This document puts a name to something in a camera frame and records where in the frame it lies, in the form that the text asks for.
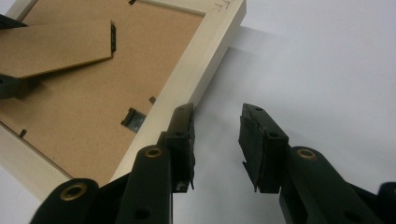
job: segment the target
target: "white table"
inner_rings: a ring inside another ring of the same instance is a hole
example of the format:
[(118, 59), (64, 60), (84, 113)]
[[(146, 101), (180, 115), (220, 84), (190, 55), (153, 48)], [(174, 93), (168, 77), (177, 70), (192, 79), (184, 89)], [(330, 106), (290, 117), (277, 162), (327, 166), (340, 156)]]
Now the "white table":
[[(242, 165), (242, 103), (346, 181), (371, 192), (396, 181), (395, 11), (394, 1), (247, 1), (196, 111), (195, 190), (174, 195), (174, 223), (284, 223), (278, 195), (254, 193)], [(0, 223), (27, 222), (40, 202), (0, 178)]]

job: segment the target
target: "brass screw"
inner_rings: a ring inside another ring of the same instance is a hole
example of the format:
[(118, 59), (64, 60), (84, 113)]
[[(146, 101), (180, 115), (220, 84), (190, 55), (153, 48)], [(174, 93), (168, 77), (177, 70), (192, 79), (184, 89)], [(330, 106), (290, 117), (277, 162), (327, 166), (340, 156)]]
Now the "brass screw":
[(152, 148), (146, 151), (145, 155), (150, 158), (159, 157), (163, 154), (163, 151), (159, 148)]
[(301, 158), (306, 159), (306, 160), (309, 160), (309, 161), (315, 161), (315, 160), (318, 159), (317, 154), (315, 154), (315, 152), (313, 152), (313, 151), (311, 151), (311, 150), (309, 150), (309, 149), (306, 149), (306, 148), (300, 148), (300, 149), (298, 149), (298, 150), (297, 150), (297, 154), (298, 154)]
[(64, 189), (61, 193), (61, 199), (64, 201), (73, 201), (87, 192), (87, 185), (85, 183), (76, 183)]

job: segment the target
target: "wooden frame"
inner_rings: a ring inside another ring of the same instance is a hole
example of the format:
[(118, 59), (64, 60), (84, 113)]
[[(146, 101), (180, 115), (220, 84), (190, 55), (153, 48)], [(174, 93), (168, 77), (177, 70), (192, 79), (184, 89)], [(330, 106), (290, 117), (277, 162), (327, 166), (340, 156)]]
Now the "wooden frame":
[[(35, 1), (17, 0), (6, 15), (21, 20)], [(167, 129), (176, 107), (190, 102), (198, 105), (246, 14), (245, 0), (142, 2), (199, 14), (204, 19), (112, 179), (131, 171), (140, 148), (157, 142), (159, 134)], [(5, 127), (0, 127), (0, 143), (0, 163), (38, 199), (44, 200), (56, 186), (70, 178)]]

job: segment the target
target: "brown cardboard flap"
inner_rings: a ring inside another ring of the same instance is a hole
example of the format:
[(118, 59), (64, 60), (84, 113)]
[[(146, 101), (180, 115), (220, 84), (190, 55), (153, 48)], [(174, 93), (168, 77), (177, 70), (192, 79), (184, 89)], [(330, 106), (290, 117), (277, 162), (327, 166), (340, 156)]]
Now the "brown cardboard flap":
[(128, 109), (147, 115), (203, 17), (127, 0), (39, 0), (23, 22), (97, 19), (117, 27), (113, 59), (41, 76), (26, 97), (0, 100), (0, 120), (25, 129), (23, 138), (71, 176), (104, 185), (134, 139), (120, 124)]
[(0, 30), (0, 74), (31, 77), (111, 58), (110, 20)]

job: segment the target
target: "hardboard panel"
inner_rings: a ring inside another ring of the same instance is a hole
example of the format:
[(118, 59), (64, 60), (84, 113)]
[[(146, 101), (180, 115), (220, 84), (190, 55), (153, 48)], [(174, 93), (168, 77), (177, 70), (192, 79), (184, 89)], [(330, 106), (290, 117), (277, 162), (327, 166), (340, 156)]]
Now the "hardboard panel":
[(23, 138), (71, 176), (104, 185), (134, 139), (120, 122), (130, 107), (149, 112), (202, 17), (123, 0), (40, 0), (23, 22), (97, 19), (117, 27), (113, 59), (44, 75), (25, 97), (0, 101), (0, 120), (25, 129)]
[(31, 77), (111, 58), (111, 21), (0, 30), (0, 74)]

